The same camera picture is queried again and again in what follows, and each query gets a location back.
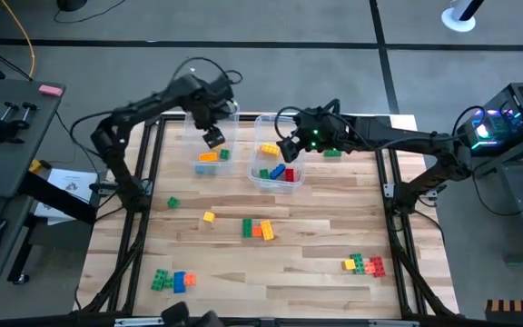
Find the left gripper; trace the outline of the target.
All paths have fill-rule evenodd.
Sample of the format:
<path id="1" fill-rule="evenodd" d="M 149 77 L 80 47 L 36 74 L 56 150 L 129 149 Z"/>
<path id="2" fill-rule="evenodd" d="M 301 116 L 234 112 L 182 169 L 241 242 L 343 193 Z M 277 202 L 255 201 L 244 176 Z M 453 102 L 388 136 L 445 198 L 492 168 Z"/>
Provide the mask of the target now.
<path id="1" fill-rule="evenodd" d="M 189 97 L 187 111 L 191 114 L 197 129 L 209 129 L 202 138 L 210 149 L 225 143 L 222 131 L 214 125 L 234 113 L 230 106 L 232 100 L 231 88 L 220 92 L 201 90 Z"/>

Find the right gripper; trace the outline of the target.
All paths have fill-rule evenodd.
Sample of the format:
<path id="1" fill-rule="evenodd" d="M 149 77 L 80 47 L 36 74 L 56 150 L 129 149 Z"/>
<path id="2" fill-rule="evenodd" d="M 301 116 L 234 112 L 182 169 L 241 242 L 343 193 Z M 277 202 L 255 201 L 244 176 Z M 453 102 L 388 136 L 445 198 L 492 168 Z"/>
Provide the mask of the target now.
<path id="1" fill-rule="evenodd" d="M 351 143 L 346 126 L 342 123 L 303 124 L 298 125 L 298 138 L 301 148 L 306 152 L 322 153 L 338 150 L 349 154 Z M 300 147 L 291 137 L 285 137 L 277 142 L 285 163 L 293 163 L 299 156 Z"/>

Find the clear plastic bin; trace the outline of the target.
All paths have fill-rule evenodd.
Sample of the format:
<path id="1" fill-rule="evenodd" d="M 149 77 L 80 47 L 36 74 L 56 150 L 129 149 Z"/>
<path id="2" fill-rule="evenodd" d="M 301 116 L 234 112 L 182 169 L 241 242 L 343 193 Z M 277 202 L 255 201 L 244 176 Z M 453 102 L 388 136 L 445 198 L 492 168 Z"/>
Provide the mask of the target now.
<path id="1" fill-rule="evenodd" d="M 225 137 L 225 143 L 222 149 L 230 151 L 230 158 L 223 160 L 218 154 L 217 162 L 200 162 L 198 155 L 210 153 L 212 149 L 208 147 L 202 136 L 205 131 L 198 130 L 194 126 L 194 120 L 190 114 L 187 114 L 183 123 L 182 149 L 183 159 L 186 160 L 199 175 L 225 175 L 232 173 L 234 168 L 234 159 L 237 150 L 237 132 L 240 111 L 236 110 L 228 118 L 222 119 L 216 124 Z"/>

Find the clear bin with paper label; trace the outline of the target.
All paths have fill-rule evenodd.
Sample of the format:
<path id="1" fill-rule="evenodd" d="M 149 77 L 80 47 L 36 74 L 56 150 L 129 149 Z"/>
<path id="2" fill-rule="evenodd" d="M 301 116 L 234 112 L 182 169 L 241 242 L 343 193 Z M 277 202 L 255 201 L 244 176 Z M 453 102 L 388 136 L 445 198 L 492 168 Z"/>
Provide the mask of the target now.
<path id="1" fill-rule="evenodd" d="M 286 132 L 293 131 L 296 124 L 293 122 L 291 117 L 278 117 L 276 114 L 263 114 L 255 119 L 254 142 L 251 161 L 248 168 L 248 177 L 264 192 L 293 193 L 302 186 L 305 179 L 304 156 L 303 154 L 300 154 L 293 163 L 285 163 L 281 156 L 281 152 L 277 156 L 264 154 L 261 151 L 262 144 L 277 144 L 277 142 L 281 140 L 275 131 L 275 127 L 278 127 L 278 129 L 285 134 Z M 259 171 L 261 169 L 267 169 L 270 173 L 278 164 L 284 164 L 285 170 L 287 168 L 292 168 L 294 170 L 293 183 L 285 181 L 285 171 L 276 180 L 271 180 L 270 178 L 262 179 L 260 177 Z"/>

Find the white paper sheet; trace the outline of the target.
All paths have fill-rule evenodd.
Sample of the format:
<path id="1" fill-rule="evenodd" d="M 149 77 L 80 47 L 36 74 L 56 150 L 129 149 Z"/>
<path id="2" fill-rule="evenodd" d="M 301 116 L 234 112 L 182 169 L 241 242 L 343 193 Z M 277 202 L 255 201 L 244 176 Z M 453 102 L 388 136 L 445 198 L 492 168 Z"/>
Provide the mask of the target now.
<path id="1" fill-rule="evenodd" d="M 47 181 L 67 191 L 73 197 L 90 204 L 93 199 L 93 191 L 90 189 L 90 185 L 96 181 L 96 174 L 53 168 L 47 177 Z M 44 203 L 37 204 L 34 215 L 46 218 L 48 225 L 74 221 L 72 216 Z"/>

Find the black chair base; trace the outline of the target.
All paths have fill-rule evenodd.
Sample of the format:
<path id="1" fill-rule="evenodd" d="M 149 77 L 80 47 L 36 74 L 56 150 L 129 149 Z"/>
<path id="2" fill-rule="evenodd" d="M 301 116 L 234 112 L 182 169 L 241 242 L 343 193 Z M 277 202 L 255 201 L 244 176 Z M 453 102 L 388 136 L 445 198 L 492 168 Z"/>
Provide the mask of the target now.
<path id="1" fill-rule="evenodd" d="M 83 8 L 88 0 L 56 0 L 57 7 L 60 11 L 74 12 Z"/>

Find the black desk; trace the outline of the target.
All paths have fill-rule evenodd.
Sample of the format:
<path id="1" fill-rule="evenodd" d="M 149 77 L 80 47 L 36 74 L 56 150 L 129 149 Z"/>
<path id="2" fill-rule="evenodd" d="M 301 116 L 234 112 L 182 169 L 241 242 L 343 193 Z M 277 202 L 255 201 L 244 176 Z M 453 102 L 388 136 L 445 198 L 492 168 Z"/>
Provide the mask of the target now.
<path id="1" fill-rule="evenodd" d="M 21 144 L 0 144 L 0 221 L 6 221 L 0 242 L 0 278 L 34 201 L 84 223 L 92 224 L 96 217 L 92 205 L 28 171 L 61 103 L 57 96 L 41 94 L 40 86 L 37 82 L 0 80 L 0 114 L 6 110 L 5 103 L 38 107 L 28 119 L 30 127 L 19 135 Z"/>

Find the black desk clamp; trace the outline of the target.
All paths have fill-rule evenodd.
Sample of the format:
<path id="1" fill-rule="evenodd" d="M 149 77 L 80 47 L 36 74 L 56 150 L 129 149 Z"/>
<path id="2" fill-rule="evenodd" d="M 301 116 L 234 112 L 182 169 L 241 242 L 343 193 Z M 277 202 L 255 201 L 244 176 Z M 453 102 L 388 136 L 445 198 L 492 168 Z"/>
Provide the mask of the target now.
<path id="1" fill-rule="evenodd" d="M 6 118 L 9 114 L 18 111 L 19 106 L 11 102 L 4 102 L 4 105 L 6 110 L 0 117 L 0 144 L 23 144 L 25 141 L 17 135 L 20 131 L 27 130 L 31 126 L 27 121 L 28 115 L 37 112 L 39 108 L 36 104 L 24 102 L 22 103 L 22 107 L 25 109 L 23 118 L 21 120 L 7 121 Z"/>

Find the white stand base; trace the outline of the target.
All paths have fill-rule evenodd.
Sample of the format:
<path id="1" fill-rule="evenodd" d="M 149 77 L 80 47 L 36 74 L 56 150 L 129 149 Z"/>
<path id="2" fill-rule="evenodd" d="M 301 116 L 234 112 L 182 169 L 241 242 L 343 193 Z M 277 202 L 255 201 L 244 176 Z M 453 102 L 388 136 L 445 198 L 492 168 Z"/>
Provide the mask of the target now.
<path id="1" fill-rule="evenodd" d="M 441 14 L 441 22 L 450 30 L 466 33 L 476 26 L 475 13 L 485 0 L 450 0 L 450 7 Z"/>

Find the orange black striped object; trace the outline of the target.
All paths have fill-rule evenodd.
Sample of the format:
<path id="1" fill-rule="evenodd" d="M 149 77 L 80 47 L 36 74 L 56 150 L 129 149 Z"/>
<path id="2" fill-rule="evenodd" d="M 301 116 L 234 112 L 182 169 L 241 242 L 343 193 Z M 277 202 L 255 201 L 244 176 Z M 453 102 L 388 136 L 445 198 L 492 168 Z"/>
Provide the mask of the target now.
<path id="1" fill-rule="evenodd" d="M 487 300 L 485 316 L 489 322 L 523 325 L 523 300 Z"/>

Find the black metal table frame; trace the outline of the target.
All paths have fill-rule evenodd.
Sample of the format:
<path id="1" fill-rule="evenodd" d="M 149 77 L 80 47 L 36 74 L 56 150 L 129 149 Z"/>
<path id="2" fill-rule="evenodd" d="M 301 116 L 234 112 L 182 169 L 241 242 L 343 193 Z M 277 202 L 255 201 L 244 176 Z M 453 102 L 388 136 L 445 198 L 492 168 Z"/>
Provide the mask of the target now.
<path id="1" fill-rule="evenodd" d="M 142 140 L 163 140 L 148 232 L 140 264 L 129 267 L 116 295 L 119 312 L 157 316 L 185 302 L 193 317 L 214 311 L 227 320 L 272 319 L 319 325 L 397 320 L 400 304 L 381 183 L 374 154 L 356 153 L 333 162 L 304 155 L 305 179 L 293 193 L 264 192 L 248 177 L 254 124 L 242 122 L 232 173 L 199 175 L 183 159 L 183 124 L 132 130 L 126 162 L 135 165 Z M 170 197 L 181 202 L 167 204 Z M 203 219 L 215 214 L 213 223 Z M 274 239 L 243 238 L 269 220 Z M 343 267 L 354 253 L 364 263 L 382 258 L 386 276 Z M 196 275 L 185 293 L 151 289 L 157 269 Z"/>

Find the silver metal bracket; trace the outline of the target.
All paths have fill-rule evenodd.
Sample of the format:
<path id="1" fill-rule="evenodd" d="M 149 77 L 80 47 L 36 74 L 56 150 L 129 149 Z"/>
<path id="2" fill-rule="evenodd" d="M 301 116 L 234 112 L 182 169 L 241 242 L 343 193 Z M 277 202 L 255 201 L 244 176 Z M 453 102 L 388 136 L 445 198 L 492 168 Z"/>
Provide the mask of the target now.
<path id="1" fill-rule="evenodd" d="M 419 327 L 419 323 L 400 320 L 369 320 L 368 327 Z"/>
<path id="2" fill-rule="evenodd" d="M 114 321 L 113 327 L 163 327 L 162 318 L 142 317 L 142 318 L 119 318 Z"/>

